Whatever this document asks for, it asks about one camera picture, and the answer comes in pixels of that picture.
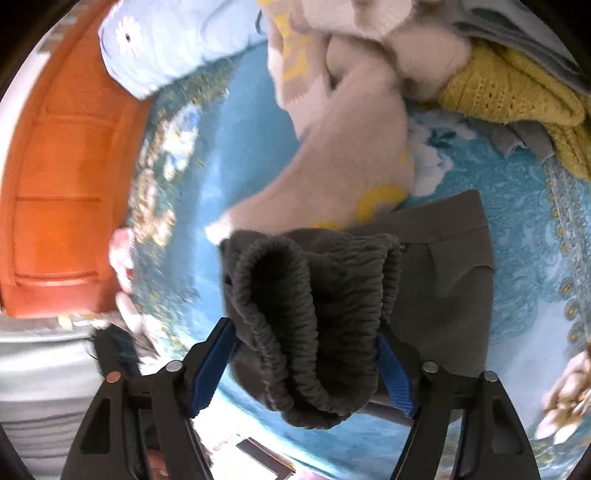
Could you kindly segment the dark grey sweatpants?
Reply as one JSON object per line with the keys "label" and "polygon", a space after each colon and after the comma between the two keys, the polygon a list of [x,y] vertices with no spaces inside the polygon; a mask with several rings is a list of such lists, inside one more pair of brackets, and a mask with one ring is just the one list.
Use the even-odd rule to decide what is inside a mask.
{"label": "dark grey sweatpants", "polygon": [[221,263],[232,376],[291,425],[403,421],[379,374],[381,323],[452,373],[485,367],[495,261],[475,190],[346,231],[240,230]]}

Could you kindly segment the pink folded garment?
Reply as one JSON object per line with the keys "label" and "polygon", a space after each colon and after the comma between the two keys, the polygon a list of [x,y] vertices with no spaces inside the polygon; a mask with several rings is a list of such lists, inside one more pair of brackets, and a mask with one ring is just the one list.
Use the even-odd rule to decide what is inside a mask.
{"label": "pink folded garment", "polygon": [[131,228],[116,229],[109,241],[108,262],[120,288],[115,294],[115,303],[122,320],[133,335],[148,337],[146,316],[139,313],[131,300],[134,240],[134,232]]}

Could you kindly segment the teal floral bed blanket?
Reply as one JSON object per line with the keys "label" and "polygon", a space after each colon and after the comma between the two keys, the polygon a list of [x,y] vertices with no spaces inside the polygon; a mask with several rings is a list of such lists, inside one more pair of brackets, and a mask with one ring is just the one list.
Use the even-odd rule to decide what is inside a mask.
{"label": "teal floral bed blanket", "polygon": [[[297,151],[266,61],[259,45],[201,67],[161,90],[150,109],[129,197],[132,298],[161,324],[165,357],[204,339],[222,314],[221,257],[206,226],[272,183]],[[590,186],[556,159],[522,148],[501,155],[459,114],[408,112],[418,173],[398,213],[425,219],[438,245],[466,237],[465,258],[486,233],[495,275],[482,351],[534,433],[543,395],[590,336]],[[290,426],[230,375],[199,417],[204,438],[218,414],[329,479],[389,477],[408,435],[369,414],[330,430]]]}

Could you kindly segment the light blue floral quilt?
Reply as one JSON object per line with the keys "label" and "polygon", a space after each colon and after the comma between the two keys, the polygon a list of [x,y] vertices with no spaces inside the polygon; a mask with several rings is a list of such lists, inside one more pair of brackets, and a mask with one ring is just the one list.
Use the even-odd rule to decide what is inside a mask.
{"label": "light blue floral quilt", "polygon": [[256,1],[119,1],[97,34],[107,73],[138,100],[266,40]]}

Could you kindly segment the mustard yellow knit sweater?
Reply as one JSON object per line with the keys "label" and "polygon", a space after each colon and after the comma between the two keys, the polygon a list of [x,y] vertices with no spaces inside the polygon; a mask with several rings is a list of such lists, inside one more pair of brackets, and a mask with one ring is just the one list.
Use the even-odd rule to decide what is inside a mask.
{"label": "mustard yellow knit sweater", "polygon": [[575,177],[590,179],[590,97],[525,55],[476,42],[467,65],[452,76],[438,102],[448,111],[491,123],[540,123],[562,165]]}

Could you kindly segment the beige fuzzy sweater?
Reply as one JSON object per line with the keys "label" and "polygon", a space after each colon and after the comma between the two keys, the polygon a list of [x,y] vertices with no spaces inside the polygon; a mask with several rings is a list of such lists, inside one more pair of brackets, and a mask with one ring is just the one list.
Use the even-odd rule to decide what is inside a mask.
{"label": "beige fuzzy sweater", "polygon": [[441,1],[263,1],[267,68],[297,153],[262,191],[205,229],[280,234],[342,229],[399,206],[415,188],[406,101],[430,101],[472,46]]}

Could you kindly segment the orange wooden bed frame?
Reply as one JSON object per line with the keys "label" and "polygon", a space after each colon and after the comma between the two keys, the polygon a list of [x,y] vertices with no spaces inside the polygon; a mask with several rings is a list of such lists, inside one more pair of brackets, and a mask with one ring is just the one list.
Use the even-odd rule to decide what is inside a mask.
{"label": "orange wooden bed frame", "polygon": [[106,72],[95,2],[57,46],[13,134],[1,190],[1,305],[13,318],[114,309],[109,241],[127,200],[148,101]]}

